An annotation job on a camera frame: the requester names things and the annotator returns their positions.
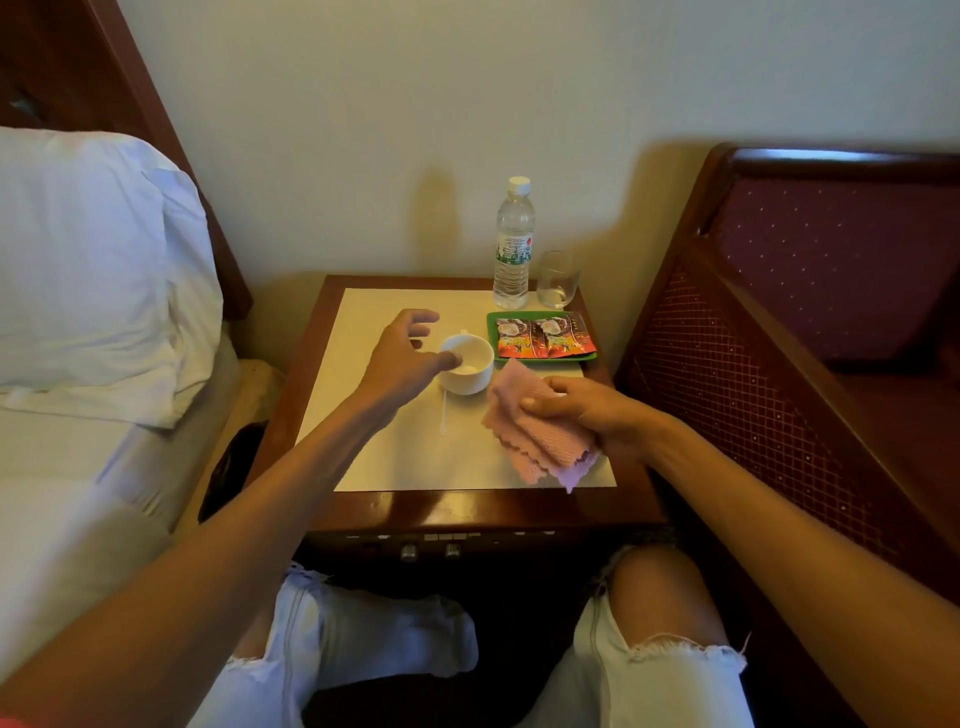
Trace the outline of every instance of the white tabletop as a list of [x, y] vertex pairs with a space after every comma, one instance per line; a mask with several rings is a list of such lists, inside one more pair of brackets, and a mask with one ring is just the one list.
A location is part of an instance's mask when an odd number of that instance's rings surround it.
[[[440, 321], [432, 325], [423, 348], [435, 352], [441, 342], [466, 329], [487, 335], [487, 314], [496, 310], [490, 291], [348, 288], [344, 291], [324, 360], [300, 424], [299, 441], [360, 382], [370, 352], [383, 328], [402, 308], [432, 308]], [[531, 293], [528, 310], [537, 310]], [[583, 376], [576, 363], [540, 364], [540, 376]], [[338, 491], [484, 490], [530, 488], [516, 474], [506, 452], [480, 424], [486, 393], [446, 397], [446, 433], [441, 434], [443, 390], [433, 382], [402, 407], [357, 455]], [[613, 487], [607, 458], [593, 467], [578, 488]], [[561, 487], [552, 477], [538, 487]]]

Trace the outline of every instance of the wooden armrest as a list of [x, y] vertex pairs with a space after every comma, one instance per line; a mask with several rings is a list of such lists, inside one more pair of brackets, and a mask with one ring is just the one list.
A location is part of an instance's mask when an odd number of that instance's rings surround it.
[[[837, 377], [751, 295], [709, 239], [691, 239], [678, 260], [870, 499], [898, 514], [897, 523], [890, 525], [899, 535], [928, 544], [932, 529], [960, 555], [960, 532], [948, 520], [936, 489], [924, 486], [924, 476], [900, 456]], [[912, 509], [903, 507], [904, 498]]]

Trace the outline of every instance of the forearm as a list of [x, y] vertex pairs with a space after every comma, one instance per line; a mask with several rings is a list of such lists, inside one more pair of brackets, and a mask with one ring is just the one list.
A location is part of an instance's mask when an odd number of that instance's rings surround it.
[[310, 521], [387, 416], [379, 401], [345, 400], [214, 518], [0, 687], [0, 714], [34, 726], [185, 724]]
[[960, 713], [960, 610], [807, 515], [678, 421], [639, 426], [667, 478], [871, 726]]

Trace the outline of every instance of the hand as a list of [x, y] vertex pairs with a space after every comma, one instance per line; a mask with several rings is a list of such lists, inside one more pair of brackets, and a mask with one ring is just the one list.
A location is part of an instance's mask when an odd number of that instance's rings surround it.
[[525, 398], [520, 406], [538, 417], [576, 420], [605, 440], [638, 443], [646, 426], [667, 417], [642, 402], [631, 400], [615, 389], [583, 377], [549, 376], [554, 392], [566, 397]]
[[406, 308], [383, 329], [373, 348], [367, 371], [357, 387], [393, 411], [422, 392], [440, 372], [459, 367], [461, 358], [453, 352], [418, 352], [423, 342], [416, 337], [430, 333], [440, 320], [436, 311]]

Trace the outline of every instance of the wooden headboard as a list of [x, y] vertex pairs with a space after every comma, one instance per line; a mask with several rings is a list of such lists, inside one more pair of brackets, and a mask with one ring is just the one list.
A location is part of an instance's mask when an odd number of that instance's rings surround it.
[[[0, 2], [0, 126], [130, 134], [196, 182], [116, 0]], [[201, 200], [224, 315], [242, 319], [250, 290], [203, 192]]]

